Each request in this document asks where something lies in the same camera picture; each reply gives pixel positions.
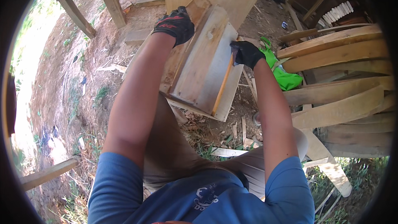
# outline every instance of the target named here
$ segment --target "dirt ground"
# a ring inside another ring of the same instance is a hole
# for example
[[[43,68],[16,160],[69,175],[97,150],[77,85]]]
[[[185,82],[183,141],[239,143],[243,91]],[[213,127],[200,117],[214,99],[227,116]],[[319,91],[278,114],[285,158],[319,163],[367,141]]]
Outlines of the dirt ground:
[[[121,5],[128,5],[128,1],[121,0]],[[122,73],[97,72],[96,69],[112,63],[127,66],[138,46],[126,46],[123,43],[126,34],[131,30],[152,27],[166,10],[164,5],[132,6],[126,15],[127,26],[118,30],[102,0],[76,0],[75,3],[88,22],[93,23],[96,37],[88,39],[66,13],[61,15],[40,57],[30,105],[31,119],[28,121],[38,136],[40,151],[37,171],[74,154],[82,155],[78,168],[27,192],[44,220],[60,219],[59,216],[64,214],[62,197],[70,194],[69,181],[79,185],[85,195],[90,192],[109,112],[122,83]],[[262,36],[259,32],[265,33],[263,36],[271,41],[275,51],[276,37],[295,30],[294,23],[288,12],[272,0],[258,0],[256,5],[261,13],[252,8],[238,33],[255,39]],[[283,21],[288,24],[287,30],[281,27]],[[245,70],[252,78],[252,71]],[[82,95],[84,80],[86,93]],[[240,83],[247,84],[243,76]],[[232,135],[231,125],[235,122],[238,123],[238,138],[233,140],[233,144],[241,145],[242,116],[246,118],[247,137],[261,141],[261,129],[251,121],[257,109],[248,87],[238,87],[232,107],[225,123],[187,113],[189,122],[182,129],[191,145],[197,146],[195,142],[201,142],[203,147],[220,145],[222,140]],[[192,125],[197,125],[199,130],[186,128]],[[84,138],[85,147],[79,143],[80,137]]]

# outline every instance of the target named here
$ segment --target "blue t-shirt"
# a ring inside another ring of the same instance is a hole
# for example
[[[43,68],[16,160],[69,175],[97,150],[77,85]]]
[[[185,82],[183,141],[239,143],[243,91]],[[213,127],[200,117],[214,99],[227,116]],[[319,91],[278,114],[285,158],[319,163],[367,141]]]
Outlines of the blue t-shirt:
[[[265,192],[262,202],[234,174],[209,169],[170,182],[142,202],[142,171],[106,152],[99,158],[88,223],[314,223],[314,201],[298,157],[272,171]]]

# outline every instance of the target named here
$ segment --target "person's thigh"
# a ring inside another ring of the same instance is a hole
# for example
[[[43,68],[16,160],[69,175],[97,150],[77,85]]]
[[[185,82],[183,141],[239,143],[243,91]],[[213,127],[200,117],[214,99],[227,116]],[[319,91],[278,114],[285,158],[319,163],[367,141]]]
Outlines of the person's thigh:
[[[159,94],[155,120],[144,157],[144,185],[159,189],[164,184],[214,167],[189,145],[167,100]]]
[[[295,140],[298,157],[302,160],[308,149],[308,140],[305,135],[296,128]],[[249,181],[249,192],[259,198],[265,195],[266,185],[263,147],[258,147],[230,160],[219,162],[219,165],[234,173],[242,172]]]

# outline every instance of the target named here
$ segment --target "green cloth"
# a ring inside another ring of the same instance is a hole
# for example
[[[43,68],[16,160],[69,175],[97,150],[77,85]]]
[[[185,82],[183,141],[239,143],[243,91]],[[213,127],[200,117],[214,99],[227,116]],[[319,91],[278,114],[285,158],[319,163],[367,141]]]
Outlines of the green cloth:
[[[266,48],[262,49],[261,47],[259,47],[258,49],[264,53],[269,67],[272,68],[274,63],[277,62],[278,59],[271,51],[271,42],[267,40],[265,37],[260,37],[260,39],[261,41],[264,42]],[[284,69],[281,69],[280,66],[275,68],[273,74],[275,76],[276,81],[279,84],[279,87],[281,87],[283,91],[291,90],[300,85],[302,82],[301,76],[295,73],[287,73]]]

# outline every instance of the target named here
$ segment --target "hand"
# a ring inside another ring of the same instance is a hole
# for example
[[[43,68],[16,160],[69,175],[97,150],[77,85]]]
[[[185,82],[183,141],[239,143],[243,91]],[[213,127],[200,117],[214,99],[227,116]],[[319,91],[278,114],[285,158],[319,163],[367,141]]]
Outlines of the hand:
[[[195,25],[191,22],[187,10],[184,6],[180,6],[177,10],[172,11],[170,15],[165,15],[160,19],[156,23],[153,33],[163,32],[175,37],[176,43],[174,47],[176,47],[191,39],[195,32],[194,28]]]
[[[254,69],[254,66],[256,66],[256,63],[261,58],[266,58],[265,55],[261,51],[259,51],[256,46],[248,41],[232,41],[229,46],[238,50],[235,62],[239,64],[244,64],[251,69]]]

